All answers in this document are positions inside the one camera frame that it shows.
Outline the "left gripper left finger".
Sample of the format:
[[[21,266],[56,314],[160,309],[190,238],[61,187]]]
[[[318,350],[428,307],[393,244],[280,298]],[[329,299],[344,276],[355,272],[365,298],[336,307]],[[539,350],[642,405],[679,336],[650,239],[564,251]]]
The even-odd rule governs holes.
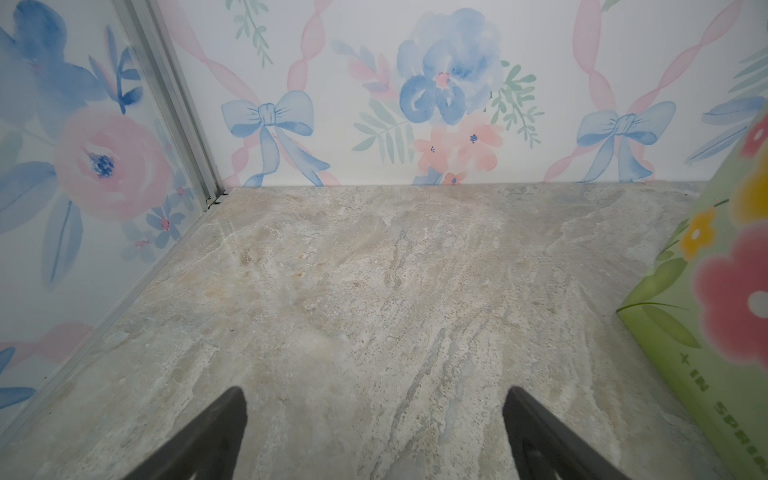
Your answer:
[[[230,387],[126,477],[231,479],[246,425],[244,392]]]

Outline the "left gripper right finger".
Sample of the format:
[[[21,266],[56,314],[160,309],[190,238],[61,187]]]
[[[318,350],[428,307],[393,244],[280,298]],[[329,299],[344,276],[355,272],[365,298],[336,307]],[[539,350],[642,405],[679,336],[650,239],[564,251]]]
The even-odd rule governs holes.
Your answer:
[[[502,415],[521,479],[626,477],[522,387],[509,389]]]

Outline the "white paper bag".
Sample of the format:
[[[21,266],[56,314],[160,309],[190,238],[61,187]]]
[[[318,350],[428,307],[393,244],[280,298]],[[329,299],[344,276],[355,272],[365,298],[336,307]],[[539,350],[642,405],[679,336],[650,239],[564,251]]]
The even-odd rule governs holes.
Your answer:
[[[618,316],[739,479],[767,475],[767,115],[729,154]]]

